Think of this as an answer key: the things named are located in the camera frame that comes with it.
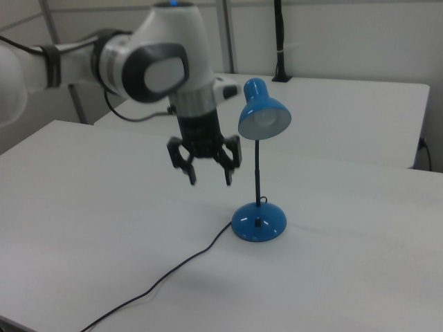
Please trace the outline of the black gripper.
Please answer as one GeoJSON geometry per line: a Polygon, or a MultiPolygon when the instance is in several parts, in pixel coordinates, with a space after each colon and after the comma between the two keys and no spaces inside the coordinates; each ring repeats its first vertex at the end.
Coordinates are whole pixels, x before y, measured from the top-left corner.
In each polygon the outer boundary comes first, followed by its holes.
{"type": "Polygon", "coordinates": [[[168,152],[175,169],[181,169],[188,176],[190,184],[195,185],[197,178],[192,165],[193,158],[213,158],[224,169],[227,186],[242,162],[242,148],[239,136],[222,137],[217,110],[197,117],[178,117],[181,137],[171,137],[167,143],[168,152]],[[185,159],[180,146],[190,153],[185,159]]]}

